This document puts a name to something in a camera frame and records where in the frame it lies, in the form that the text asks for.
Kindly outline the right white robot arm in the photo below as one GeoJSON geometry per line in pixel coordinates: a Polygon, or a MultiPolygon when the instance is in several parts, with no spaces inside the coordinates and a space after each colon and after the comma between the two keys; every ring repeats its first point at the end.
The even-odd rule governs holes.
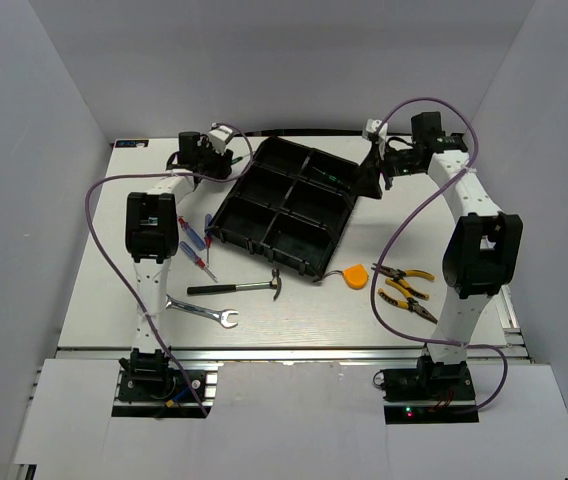
{"type": "Polygon", "coordinates": [[[442,260],[446,298],[425,346],[433,363],[415,374],[417,390],[436,399],[452,385],[444,366],[466,361],[466,348],[480,315],[514,276],[523,222],[491,200],[471,165],[464,140],[444,133],[439,113],[412,117],[412,142],[407,149],[391,147],[388,127],[380,120],[368,120],[363,136],[371,147],[355,175],[355,195],[379,199],[394,178],[426,174],[441,189],[455,221],[442,260]]]}

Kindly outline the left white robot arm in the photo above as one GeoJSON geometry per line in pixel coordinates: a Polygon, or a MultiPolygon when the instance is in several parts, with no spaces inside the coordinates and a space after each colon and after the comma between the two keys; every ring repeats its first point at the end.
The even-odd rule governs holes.
{"type": "Polygon", "coordinates": [[[134,267],[137,326],[123,369],[152,398],[163,399],[175,387],[175,374],[154,332],[159,329],[167,305],[170,264],[177,253],[179,227],[177,205],[194,192],[202,176],[227,179],[233,153],[227,144],[233,131],[221,125],[208,133],[182,132],[178,152],[167,164],[168,176],[145,192],[133,192],[126,203],[125,247],[134,267]]]}

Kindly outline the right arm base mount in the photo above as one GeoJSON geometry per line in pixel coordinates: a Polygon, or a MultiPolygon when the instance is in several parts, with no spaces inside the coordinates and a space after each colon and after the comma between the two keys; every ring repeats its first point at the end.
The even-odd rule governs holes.
{"type": "Polygon", "coordinates": [[[379,370],[372,384],[383,394],[387,425],[472,424],[479,422],[470,372],[460,379],[423,382],[416,368],[379,370]]]}

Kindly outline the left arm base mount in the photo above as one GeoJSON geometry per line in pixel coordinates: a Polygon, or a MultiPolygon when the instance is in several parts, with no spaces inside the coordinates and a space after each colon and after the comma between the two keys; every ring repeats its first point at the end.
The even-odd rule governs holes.
{"type": "Polygon", "coordinates": [[[119,361],[111,415],[115,418],[204,419],[211,410],[213,372],[177,368],[161,351],[138,349],[119,361]]]}

